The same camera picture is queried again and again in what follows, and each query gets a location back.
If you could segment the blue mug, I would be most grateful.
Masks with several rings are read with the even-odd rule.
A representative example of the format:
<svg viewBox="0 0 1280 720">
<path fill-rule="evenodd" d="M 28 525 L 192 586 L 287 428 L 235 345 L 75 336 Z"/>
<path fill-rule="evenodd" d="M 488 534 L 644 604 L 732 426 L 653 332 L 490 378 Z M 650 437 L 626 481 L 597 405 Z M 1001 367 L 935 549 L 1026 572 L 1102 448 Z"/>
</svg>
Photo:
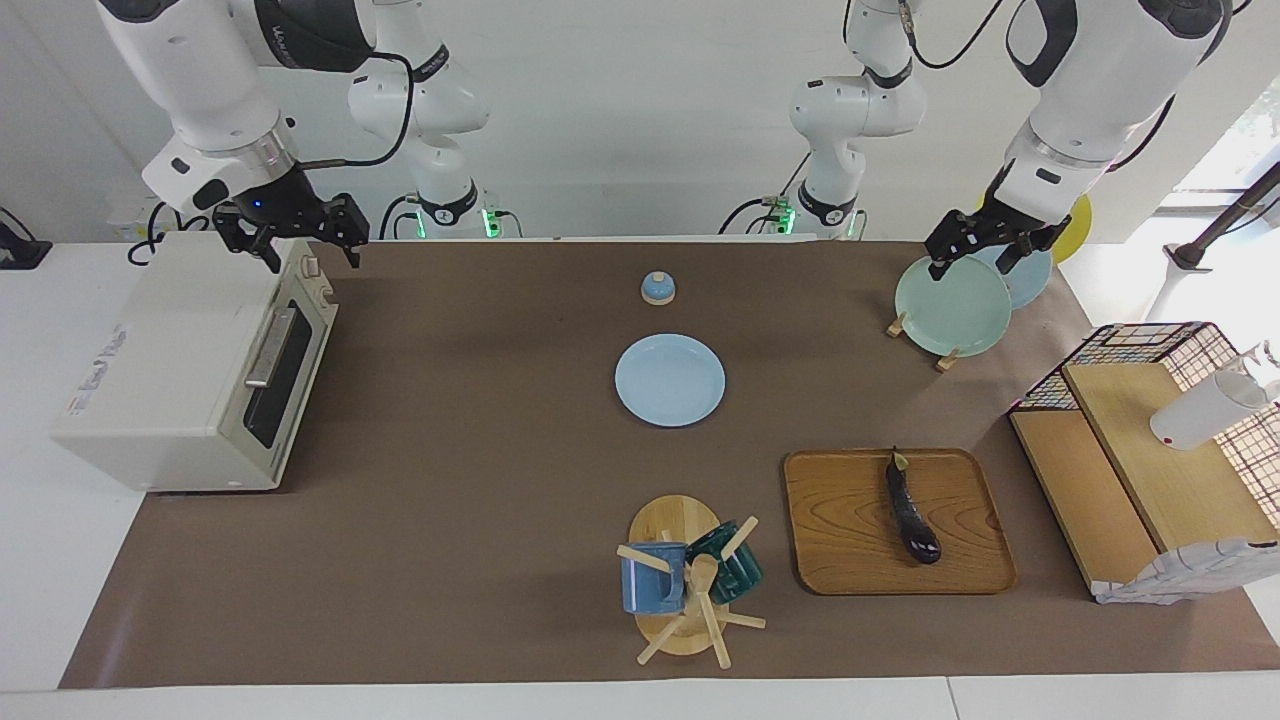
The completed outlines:
<svg viewBox="0 0 1280 720">
<path fill-rule="evenodd" d="M 685 557 L 680 542 L 620 544 L 622 605 L 632 615 L 671 615 L 685 606 Z"/>
</svg>

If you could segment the black clamp mount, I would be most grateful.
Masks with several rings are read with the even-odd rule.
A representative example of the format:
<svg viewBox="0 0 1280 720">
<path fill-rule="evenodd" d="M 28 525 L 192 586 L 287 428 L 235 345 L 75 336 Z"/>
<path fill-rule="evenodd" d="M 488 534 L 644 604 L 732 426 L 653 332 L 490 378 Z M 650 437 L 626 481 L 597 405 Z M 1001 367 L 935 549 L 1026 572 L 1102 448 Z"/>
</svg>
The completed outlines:
<svg viewBox="0 0 1280 720">
<path fill-rule="evenodd" d="M 33 270 L 52 250 L 52 242 L 38 240 L 29 227 L 0 205 L 0 270 Z"/>
</svg>

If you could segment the white patterned cloth strip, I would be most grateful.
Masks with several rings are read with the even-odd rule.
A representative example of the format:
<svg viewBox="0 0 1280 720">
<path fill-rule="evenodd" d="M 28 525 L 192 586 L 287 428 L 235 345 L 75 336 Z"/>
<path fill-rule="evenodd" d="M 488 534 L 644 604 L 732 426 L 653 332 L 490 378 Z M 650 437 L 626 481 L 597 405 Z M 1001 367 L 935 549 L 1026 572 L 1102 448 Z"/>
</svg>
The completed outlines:
<svg viewBox="0 0 1280 720">
<path fill-rule="evenodd" d="M 1161 553 L 1128 583 L 1092 582 L 1097 603 L 1172 605 L 1280 575 L 1280 541 L 1243 538 L 1187 544 Z"/>
</svg>

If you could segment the pale green plate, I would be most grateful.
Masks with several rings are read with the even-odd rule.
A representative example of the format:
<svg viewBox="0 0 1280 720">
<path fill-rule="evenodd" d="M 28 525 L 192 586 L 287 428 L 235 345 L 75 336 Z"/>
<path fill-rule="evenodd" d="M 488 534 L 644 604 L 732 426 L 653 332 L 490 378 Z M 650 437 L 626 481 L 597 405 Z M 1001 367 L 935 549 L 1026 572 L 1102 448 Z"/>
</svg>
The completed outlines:
<svg viewBox="0 0 1280 720">
<path fill-rule="evenodd" d="M 1012 300 L 1002 277 L 982 260 L 966 256 L 936 281 L 929 258 L 915 260 L 895 290 L 895 311 L 908 337 L 927 352 L 972 357 L 1005 336 Z"/>
</svg>

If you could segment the purple eggplant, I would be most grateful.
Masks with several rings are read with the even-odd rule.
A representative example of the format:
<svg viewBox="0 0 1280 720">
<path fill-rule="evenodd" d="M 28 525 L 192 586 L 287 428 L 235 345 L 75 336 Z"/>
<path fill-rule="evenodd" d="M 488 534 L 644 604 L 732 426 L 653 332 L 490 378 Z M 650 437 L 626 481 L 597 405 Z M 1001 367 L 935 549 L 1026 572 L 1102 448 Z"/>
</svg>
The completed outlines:
<svg viewBox="0 0 1280 720">
<path fill-rule="evenodd" d="M 940 541 L 928 525 L 908 488 L 908 459 L 893 446 L 884 469 L 890 507 L 902 547 L 918 562 L 932 565 L 941 560 Z"/>
</svg>

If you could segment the black stand pole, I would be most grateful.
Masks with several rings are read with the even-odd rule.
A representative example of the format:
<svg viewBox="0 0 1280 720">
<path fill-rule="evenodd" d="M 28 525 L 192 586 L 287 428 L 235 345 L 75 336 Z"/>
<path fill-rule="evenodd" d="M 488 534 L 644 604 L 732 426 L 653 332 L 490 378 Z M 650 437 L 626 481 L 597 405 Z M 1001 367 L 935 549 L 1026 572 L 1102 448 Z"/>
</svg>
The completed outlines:
<svg viewBox="0 0 1280 720">
<path fill-rule="evenodd" d="M 1261 218 L 1268 209 L 1263 205 L 1266 197 L 1277 195 L 1280 199 L 1280 160 L 1276 160 L 1254 183 L 1252 183 L 1240 197 L 1228 206 L 1208 227 L 1194 240 L 1181 245 L 1169 245 L 1164 247 L 1167 260 L 1174 268 L 1183 272 L 1207 272 L 1201 268 L 1208 247 L 1224 234 L 1242 229 L 1248 225 L 1242 218 L 1252 213 L 1251 220 Z"/>
</svg>

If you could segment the cream toaster oven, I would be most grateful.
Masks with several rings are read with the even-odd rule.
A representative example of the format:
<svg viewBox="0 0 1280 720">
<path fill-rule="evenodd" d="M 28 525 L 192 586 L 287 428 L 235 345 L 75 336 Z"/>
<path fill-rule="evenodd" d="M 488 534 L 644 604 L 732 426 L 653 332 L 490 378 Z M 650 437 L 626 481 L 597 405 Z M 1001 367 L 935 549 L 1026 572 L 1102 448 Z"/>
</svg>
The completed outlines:
<svg viewBox="0 0 1280 720">
<path fill-rule="evenodd" d="M 338 306 L 321 268 L 298 274 L 307 240 L 273 246 L 279 274 L 212 231 L 169 234 L 51 439 L 141 492 L 275 489 Z"/>
</svg>

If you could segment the wooden tray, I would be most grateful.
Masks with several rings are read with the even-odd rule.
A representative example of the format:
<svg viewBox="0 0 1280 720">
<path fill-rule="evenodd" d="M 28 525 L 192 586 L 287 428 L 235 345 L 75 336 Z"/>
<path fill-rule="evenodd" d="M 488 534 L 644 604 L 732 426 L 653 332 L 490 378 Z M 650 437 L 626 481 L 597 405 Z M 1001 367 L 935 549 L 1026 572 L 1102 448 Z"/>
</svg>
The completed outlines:
<svg viewBox="0 0 1280 720">
<path fill-rule="evenodd" d="M 902 448 L 908 493 L 940 541 L 923 564 L 904 547 L 884 470 L 890 448 L 804 450 L 783 460 L 801 584 L 822 596 L 998 594 L 1016 564 L 978 460 L 963 448 Z"/>
</svg>

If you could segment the dark green mug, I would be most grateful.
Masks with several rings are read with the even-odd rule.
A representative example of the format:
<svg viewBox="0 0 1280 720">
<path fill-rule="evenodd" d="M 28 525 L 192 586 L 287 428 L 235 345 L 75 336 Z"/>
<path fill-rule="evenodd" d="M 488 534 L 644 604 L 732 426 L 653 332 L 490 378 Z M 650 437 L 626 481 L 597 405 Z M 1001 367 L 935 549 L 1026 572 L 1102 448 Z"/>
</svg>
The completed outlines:
<svg viewBox="0 0 1280 720">
<path fill-rule="evenodd" d="M 762 566 L 746 542 L 742 542 L 727 559 L 722 555 L 739 530 L 740 525 L 735 520 L 723 521 L 686 548 L 686 564 L 692 564 L 700 555 L 710 555 L 718 562 L 716 579 L 709 591 L 712 602 L 717 605 L 742 598 L 763 580 Z"/>
</svg>

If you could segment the brown table mat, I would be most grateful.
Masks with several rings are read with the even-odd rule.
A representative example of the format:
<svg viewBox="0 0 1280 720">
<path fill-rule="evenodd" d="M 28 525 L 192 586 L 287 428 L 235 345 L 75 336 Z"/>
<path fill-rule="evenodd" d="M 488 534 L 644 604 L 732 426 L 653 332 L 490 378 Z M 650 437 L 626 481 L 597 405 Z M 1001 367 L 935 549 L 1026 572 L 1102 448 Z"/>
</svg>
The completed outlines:
<svg viewBox="0 0 1280 720">
<path fill-rule="evenodd" d="M 916 243 L 379 243 L 316 251 L 340 310 L 278 491 L 151 495 L 61 688 L 717 676 L 636 662 L 614 548 L 660 495 L 754 515 L 764 580 L 732 678 L 1280 669 L 1243 591 L 1098 605 L 1004 414 L 1088 333 L 1062 281 L 940 374 L 891 340 Z M 667 272 L 671 304 L 646 304 Z M 722 361 L 707 419 L 659 428 L 614 391 L 635 341 Z M 800 450 L 964 448 L 1018 583 L 992 596 L 819 597 L 792 565 Z"/>
</svg>

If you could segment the wooden mug tree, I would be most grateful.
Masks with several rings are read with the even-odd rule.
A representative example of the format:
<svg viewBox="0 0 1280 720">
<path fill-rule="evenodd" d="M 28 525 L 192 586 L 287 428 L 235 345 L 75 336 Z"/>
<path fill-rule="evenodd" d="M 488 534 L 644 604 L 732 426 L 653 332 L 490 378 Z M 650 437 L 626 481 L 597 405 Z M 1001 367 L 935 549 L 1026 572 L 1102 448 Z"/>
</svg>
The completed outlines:
<svg viewBox="0 0 1280 720">
<path fill-rule="evenodd" d="M 722 521 L 701 501 L 686 495 L 664 495 L 654 498 L 637 511 L 622 544 L 643 542 L 680 542 L 687 547 L 700 536 L 713 530 Z M 723 557 L 746 542 L 756 528 L 754 516 L 739 523 L 740 530 L 723 551 Z M 727 626 L 763 629 L 765 619 L 735 612 L 728 603 L 713 603 L 709 591 L 716 579 L 718 562 L 710 555 L 700 555 L 686 564 L 685 606 L 671 615 L 632 615 L 646 639 L 637 662 L 648 664 L 659 652 L 673 656 L 692 656 L 713 650 L 721 669 L 730 669 L 732 661 L 724 643 Z"/>
</svg>

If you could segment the white bottle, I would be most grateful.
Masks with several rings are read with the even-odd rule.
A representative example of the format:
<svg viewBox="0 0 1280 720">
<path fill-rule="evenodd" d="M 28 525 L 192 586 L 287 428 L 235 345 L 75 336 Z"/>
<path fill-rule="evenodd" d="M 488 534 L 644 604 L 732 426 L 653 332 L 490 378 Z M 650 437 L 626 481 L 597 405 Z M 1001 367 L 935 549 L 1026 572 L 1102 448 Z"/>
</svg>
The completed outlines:
<svg viewBox="0 0 1280 720">
<path fill-rule="evenodd" d="M 1189 451 L 1280 401 L 1280 334 L 1240 352 L 1161 407 L 1149 429 L 1167 447 Z"/>
</svg>

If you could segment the light blue racked plate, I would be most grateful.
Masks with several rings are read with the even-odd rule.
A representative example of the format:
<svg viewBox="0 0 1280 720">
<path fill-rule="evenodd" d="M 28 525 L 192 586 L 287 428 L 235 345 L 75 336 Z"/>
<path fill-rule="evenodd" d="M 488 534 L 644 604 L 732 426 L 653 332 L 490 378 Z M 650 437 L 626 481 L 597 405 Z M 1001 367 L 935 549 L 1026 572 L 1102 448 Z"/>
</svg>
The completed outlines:
<svg viewBox="0 0 1280 720">
<path fill-rule="evenodd" d="M 1014 310 L 1033 302 L 1047 287 L 1053 269 L 1053 256 L 1050 251 L 1034 251 L 1021 258 L 1018 264 L 1004 274 L 997 268 L 997 260 L 1005 246 L 982 249 L 975 258 L 992 266 L 1002 278 L 1010 293 Z"/>
</svg>

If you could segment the yellow plate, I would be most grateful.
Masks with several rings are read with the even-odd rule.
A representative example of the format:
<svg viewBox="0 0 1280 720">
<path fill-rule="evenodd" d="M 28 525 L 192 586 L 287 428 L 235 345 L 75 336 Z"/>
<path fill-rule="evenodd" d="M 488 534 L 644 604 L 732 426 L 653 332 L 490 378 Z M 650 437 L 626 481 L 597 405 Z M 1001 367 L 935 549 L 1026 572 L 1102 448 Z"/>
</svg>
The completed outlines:
<svg viewBox="0 0 1280 720">
<path fill-rule="evenodd" d="M 987 193 L 970 219 L 970 237 L 978 249 L 1019 245 L 1028 256 L 1034 251 L 1050 251 L 1053 260 L 1070 258 L 1087 240 L 1093 210 L 1087 195 L 1080 196 L 1064 219 L 1048 222 Z"/>
</svg>

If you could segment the wooden plate rack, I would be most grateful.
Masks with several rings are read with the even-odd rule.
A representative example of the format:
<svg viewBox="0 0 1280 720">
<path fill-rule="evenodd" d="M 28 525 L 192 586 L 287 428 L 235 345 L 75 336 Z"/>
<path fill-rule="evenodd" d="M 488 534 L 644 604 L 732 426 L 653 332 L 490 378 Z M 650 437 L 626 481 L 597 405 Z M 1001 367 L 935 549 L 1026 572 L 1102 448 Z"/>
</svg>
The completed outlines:
<svg viewBox="0 0 1280 720">
<path fill-rule="evenodd" d="M 934 369 L 938 373 L 946 373 L 955 366 L 961 356 L 961 346 L 952 343 L 948 351 L 945 354 L 943 347 L 946 342 L 925 329 L 925 327 L 910 318 L 909 313 L 899 313 L 896 318 L 884 328 L 884 333 L 890 338 L 906 338 L 910 340 L 919 348 L 925 350 L 929 354 L 937 356 L 934 363 Z"/>
</svg>

